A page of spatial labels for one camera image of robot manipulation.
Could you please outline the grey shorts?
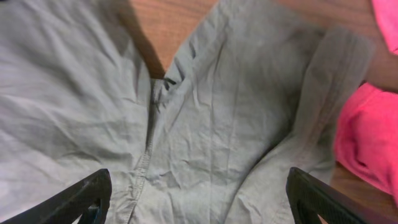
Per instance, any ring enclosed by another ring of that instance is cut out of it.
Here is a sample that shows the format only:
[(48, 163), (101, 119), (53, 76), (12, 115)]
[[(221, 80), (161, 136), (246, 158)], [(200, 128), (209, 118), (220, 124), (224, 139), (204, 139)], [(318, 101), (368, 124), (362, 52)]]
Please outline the grey shorts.
[(153, 80), (119, 1), (1, 7), (1, 218), (109, 170), (108, 223), (292, 223), (291, 167), (328, 182), (367, 39), (220, 1)]

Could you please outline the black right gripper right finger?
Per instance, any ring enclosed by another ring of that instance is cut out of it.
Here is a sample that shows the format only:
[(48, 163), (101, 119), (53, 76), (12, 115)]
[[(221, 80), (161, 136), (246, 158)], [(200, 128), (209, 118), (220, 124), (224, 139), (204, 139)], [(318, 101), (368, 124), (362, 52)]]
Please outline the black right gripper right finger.
[(397, 224), (292, 167), (285, 186), (295, 224)]

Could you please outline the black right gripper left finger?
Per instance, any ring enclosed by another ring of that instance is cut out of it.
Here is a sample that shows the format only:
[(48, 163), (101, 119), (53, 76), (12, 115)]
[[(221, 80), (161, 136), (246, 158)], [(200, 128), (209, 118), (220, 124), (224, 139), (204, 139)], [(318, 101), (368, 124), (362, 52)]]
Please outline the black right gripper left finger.
[(5, 224), (104, 224), (111, 194), (109, 170), (100, 169)]

